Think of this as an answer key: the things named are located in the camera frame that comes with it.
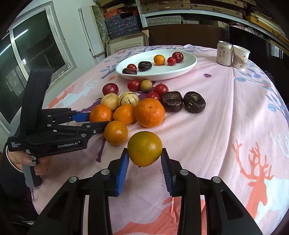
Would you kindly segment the person's left hand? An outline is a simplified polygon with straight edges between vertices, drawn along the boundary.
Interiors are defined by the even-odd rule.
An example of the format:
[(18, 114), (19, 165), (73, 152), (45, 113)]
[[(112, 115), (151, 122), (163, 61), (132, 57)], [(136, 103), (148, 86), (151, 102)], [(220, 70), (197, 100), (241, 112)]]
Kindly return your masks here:
[[(28, 155), (28, 153), (23, 151), (10, 152), (7, 150), (7, 157), (11, 164), (13, 164), (14, 167), (20, 171), (23, 170), (24, 165), (30, 166), (32, 164), (32, 158)], [(38, 164), (36, 164), (34, 167), (36, 175), (42, 176), (48, 172), (51, 159), (51, 156), (40, 158)]]

